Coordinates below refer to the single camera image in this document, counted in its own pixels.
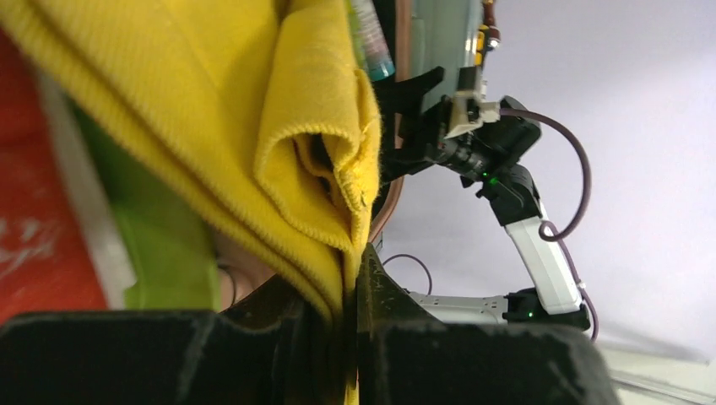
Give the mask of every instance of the wall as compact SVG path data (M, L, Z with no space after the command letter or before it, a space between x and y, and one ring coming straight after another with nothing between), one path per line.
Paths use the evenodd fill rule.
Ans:
M512 95L571 128L594 192L567 239L602 321L601 339L688 359L716 357L716 2L501 0L489 96ZM578 160L545 130L523 159L551 219L578 204ZM382 256L412 253L434 294L488 296L530 285L487 201L433 168L408 178ZM388 266L425 291L422 271Z

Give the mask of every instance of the folded cloth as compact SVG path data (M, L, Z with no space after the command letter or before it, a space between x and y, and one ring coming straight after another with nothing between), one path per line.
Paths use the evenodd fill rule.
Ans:
M135 159L341 321L380 138L344 1L0 0L0 24Z
M79 129L95 162L136 273L129 310L220 310L211 234L164 183L112 142L77 106Z

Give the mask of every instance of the yellow towel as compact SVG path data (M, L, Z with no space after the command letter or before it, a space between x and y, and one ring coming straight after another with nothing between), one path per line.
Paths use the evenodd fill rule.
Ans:
M343 0L0 0L0 21L117 143L340 321L380 133Z

